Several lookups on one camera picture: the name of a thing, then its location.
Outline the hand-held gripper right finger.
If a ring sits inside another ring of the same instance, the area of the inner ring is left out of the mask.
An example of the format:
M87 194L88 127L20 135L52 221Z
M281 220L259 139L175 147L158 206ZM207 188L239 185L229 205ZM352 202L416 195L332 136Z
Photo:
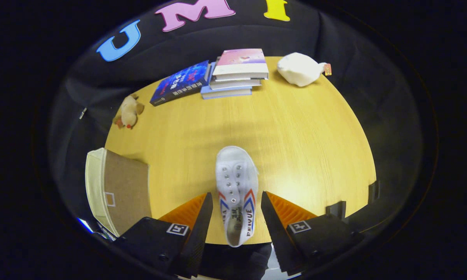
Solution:
M338 216L317 216L268 191L262 193L261 209L283 272L316 269L364 240Z

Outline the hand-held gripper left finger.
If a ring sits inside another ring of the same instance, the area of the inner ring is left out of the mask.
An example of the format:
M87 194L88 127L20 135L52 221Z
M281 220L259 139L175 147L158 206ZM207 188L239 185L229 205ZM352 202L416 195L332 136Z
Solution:
M204 193L159 219L141 218L116 239L115 246L161 273L196 277L212 211L212 194Z

